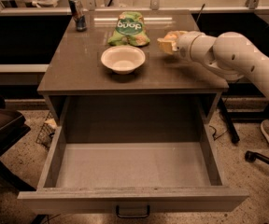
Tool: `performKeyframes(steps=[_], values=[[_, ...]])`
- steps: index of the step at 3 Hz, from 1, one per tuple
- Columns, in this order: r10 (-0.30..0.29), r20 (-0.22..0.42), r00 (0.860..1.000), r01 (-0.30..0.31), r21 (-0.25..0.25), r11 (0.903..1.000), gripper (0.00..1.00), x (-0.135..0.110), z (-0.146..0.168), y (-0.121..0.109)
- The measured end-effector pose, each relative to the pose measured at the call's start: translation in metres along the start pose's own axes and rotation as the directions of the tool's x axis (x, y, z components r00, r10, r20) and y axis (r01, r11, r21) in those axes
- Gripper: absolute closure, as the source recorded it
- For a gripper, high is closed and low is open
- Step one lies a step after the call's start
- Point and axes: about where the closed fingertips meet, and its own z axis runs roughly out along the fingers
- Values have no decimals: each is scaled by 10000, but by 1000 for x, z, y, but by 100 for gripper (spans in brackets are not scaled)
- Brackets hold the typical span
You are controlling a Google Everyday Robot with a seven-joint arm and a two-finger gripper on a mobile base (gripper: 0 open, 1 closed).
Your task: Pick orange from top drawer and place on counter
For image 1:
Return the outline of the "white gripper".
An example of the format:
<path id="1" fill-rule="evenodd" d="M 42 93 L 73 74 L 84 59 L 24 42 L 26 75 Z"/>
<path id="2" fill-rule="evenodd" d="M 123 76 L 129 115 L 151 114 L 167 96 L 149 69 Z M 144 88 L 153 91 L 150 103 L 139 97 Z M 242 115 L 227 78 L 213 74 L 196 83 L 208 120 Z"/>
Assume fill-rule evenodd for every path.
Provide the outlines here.
<path id="1" fill-rule="evenodd" d="M 171 41 L 170 35 L 176 35 L 177 42 Z M 196 31 L 170 31 L 164 38 L 158 38 L 157 42 L 159 49 L 164 53 L 174 54 L 177 51 L 185 61 L 200 62 L 205 56 L 201 44 L 203 35 L 204 33 Z"/>

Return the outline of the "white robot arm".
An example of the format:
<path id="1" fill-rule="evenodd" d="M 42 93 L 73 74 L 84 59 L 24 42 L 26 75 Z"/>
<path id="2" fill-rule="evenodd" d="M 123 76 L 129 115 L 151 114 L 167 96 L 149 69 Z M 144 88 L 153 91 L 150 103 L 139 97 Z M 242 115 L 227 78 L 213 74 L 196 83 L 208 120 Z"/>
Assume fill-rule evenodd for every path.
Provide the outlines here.
<path id="1" fill-rule="evenodd" d="M 269 57 L 245 36 L 235 32 L 214 37 L 197 31 L 171 31 L 157 42 L 164 53 L 200 63 L 228 81 L 246 77 L 269 101 Z"/>

